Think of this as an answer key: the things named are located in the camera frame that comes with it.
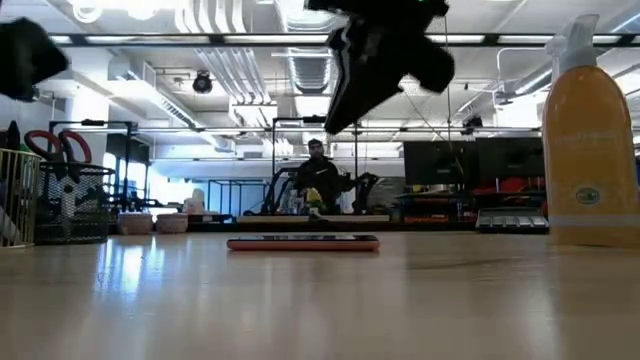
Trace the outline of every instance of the orange bottle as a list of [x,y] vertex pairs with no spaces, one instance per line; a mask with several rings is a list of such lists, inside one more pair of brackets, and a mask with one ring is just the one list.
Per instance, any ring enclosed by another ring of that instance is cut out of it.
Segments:
[[627,102],[597,67],[597,16],[583,16],[548,45],[555,84],[543,121],[552,241],[640,247],[640,204]]

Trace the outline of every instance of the man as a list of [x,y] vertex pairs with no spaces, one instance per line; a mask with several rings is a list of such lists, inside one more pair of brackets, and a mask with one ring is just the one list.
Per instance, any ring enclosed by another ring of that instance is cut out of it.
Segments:
[[296,189],[304,191],[315,188],[322,197],[324,212],[332,214],[335,212],[336,198],[340,195],[338,169],[324,156],[320,140],[311,139],[307,145],[311,157],[300,165]]

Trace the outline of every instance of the wire basket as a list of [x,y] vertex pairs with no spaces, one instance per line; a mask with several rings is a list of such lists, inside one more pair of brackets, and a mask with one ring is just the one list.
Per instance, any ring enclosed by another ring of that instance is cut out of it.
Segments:
[[[78,174],[76,180],[68,172]],[[84,163],[42,162],[36,245],[106,242],[111,215],[105,177],[112,169]]]
[[40,160],[0,149],[0,249],[33,245]]

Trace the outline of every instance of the scissors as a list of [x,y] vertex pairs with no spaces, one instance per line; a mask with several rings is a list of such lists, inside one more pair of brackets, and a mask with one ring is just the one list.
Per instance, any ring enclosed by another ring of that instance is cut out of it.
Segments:
[[[53,151],[47,151],[36,145],[34,139],[44,138],[51,145],[53,145]],[[76,159],[71,140],[75,140],[76,143],[82,149],[84,153],[84,160],[78,161]],[[67,164],[91,164],[91,149],[87,141],[77,132],[71,130],[63,130],[56,137],[54,134],[43,130],[32,130],[24,136],[24,142],[34,153],[42,156],[47,161]],[[62,180],[65,176],[69,176],[76,184],[80,182],[80,172],[82,167],[80,166],[57,166],[55,168],[55,175],[58,181]]]

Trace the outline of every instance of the black jacket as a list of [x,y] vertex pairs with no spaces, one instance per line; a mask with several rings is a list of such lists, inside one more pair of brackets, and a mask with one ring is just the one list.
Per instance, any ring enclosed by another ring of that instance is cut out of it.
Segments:
[[340,175],[329,158],[311,158],[300,165],[296,179],[296,189],[315,188],[325,204],[335,203],[340,194]]

